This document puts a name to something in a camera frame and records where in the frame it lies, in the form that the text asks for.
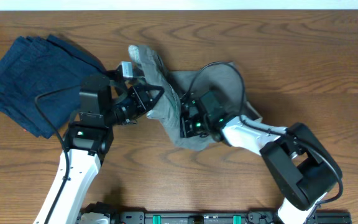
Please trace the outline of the grey shorts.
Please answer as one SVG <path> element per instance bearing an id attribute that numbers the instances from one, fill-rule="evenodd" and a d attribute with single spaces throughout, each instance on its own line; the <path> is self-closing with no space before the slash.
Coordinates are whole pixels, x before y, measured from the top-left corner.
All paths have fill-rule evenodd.
<path id="1" fill-rule="evenodd" d="M 130 45 L 128 52 L 132 62 L 143 71 L 145 81 L 164 88 L 163 96 L 147 113 L 147 117 L 160 121 L 176 147 L 202 151 L 215 142 L 211 136 L 180 137 L 180 98 L 187 90 L 191 90 L 195 96 L 208 90 L 217 90 L 224 109 L 229 113 L 237 113 L 241 97 L 246 96 L 232 62 L 227 65 L 215 63 L 201 73 L 191 70 L 170 72 L 159 54 L 147 45 Z"/>

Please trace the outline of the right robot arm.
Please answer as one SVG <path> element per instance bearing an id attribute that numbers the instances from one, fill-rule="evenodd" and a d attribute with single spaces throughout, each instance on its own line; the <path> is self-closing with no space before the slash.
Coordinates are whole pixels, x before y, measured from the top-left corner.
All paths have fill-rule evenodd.
<path id="1" fill-rule="evenodd" d="M 316 209 L 341 197 L 342 171 L 303 123 L 269 126 L 218 103 L 181 103 L 181 136 L 209 135 L 260 156 L 284 196 L 277 216 L 282 223 L 308 223 Z"/>

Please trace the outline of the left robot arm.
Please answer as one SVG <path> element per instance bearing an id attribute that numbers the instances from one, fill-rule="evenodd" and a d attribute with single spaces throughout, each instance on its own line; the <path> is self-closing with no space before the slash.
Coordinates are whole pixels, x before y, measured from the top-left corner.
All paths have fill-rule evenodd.
<path id="1" fill-rule="evenodd" d="M 133 123 L 163 96 L 161 86 L 143 80 L 126 87 L 123 79 L 93 75 L 80 85 L 80 108 L 58 139 L 62 154 L 57 174 L 36 223 L 119 223 L 119 215 L 96 202 L 82 208 L 114 139 L 113 127 Z"/>

